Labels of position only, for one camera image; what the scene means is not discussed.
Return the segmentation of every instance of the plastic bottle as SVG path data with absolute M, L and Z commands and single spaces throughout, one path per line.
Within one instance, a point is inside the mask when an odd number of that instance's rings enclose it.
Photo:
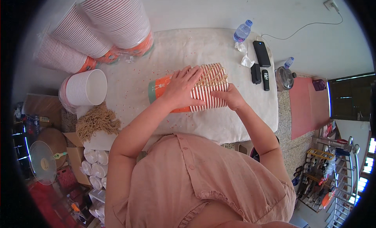
M 239 25 L 239 27 L 234 33 L 234 41 L 244 42 L 244 40 L 248 37 L 249 33 L 251 32 L 252 24 L 252 21 L 247 20 L 244 24 Z
M 290 68 L 290 66 L 293 64 L 294 62 L 294 57 L 290 57 L 284 64 L 284 68 L 285 69 L 288 69 Z

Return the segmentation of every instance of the pink blouse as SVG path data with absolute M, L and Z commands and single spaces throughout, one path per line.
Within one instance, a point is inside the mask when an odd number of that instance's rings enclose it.
M 107 228 L 182 228 L 212 200 L 246 222 L 288 222 L 295 199 L 294 188 L 251 157 L 199 136 L 174 134 L 134 167 L 129 197 L 112 207 L 105 222 Z

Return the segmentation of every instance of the woman's arm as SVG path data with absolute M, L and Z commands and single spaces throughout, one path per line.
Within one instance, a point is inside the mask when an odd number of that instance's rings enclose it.
M 173 109 L 205 105 L 202 100 L 191 98 L 190 91 L 203 70 L 190 66 L 176 71 L 167 85 L 165 93 L 140 113 L 116 137 L 112 144 L 107 174 L 106 206 L 107 211 L 117 201 L 127 198 L 130 180 L 136 158 L 159 123 Z
M 260 163 L 276 178 L 293 186 L 287 174 L 282 150 L 276 136 L 270 127 L 246 103 L 236 87 L 233 84 L 229 84 L 228 92 L 213 91 L 211 94 L 213 97 L 225 99 L 229 108 L 238 114 L 260 155 Z

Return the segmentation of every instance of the white tablecloth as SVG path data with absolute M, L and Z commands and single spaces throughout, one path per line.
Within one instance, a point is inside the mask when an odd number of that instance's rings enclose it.
M 278 127 L 277 88 L 274 75 L 274 60 L 268 48 L 271 67 L 261 68 L 269 72 L 270 91 L 264 91 L 263 84 L 253 84 L 249 68 L 241 66 L 243 53 L 234 48 L 232 39 L 234 30 L 215 28 L 191 28 L 167 30 L 155 33 L 153 51 L 134 63 L 120 61 L 115 65 L 103 64 L 100 69 L 107 77 L 108 91 L 106 103 L 122 122 L 121 127 L 129 124 L 139 113 L 147 108 L 148 83 L 171 74 L 174 70 L 187 65 L 195 66 L 220 62 L 246 102 L 272 129 Z M 251 33 L 244 44 L 248 48 L 251 60 L 257 58 L 252 42 L 256 33 Z M 78 117 L 85 114 L 86 107 L 80 107 Z M 220 144 L 250 140 L 248 133 L 237 114 L 226 108 L 210 109 L 199 113 L 169 114 L 158 126 L 144 150 L 164 134 L 185 132 L 204 136 Z M 96 142 L 107 142 L 101 146 L 110 150 L 113 136 L 97 134 L 92 137 L 90 148 L 96 148 Z

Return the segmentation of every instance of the red mat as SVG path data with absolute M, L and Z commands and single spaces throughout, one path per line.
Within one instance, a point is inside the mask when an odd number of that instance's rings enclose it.
M 327 90 L 316 91 L 311 78 L 296 78 L 289 94 L 292 140 L 321 128 L 329 121 Z

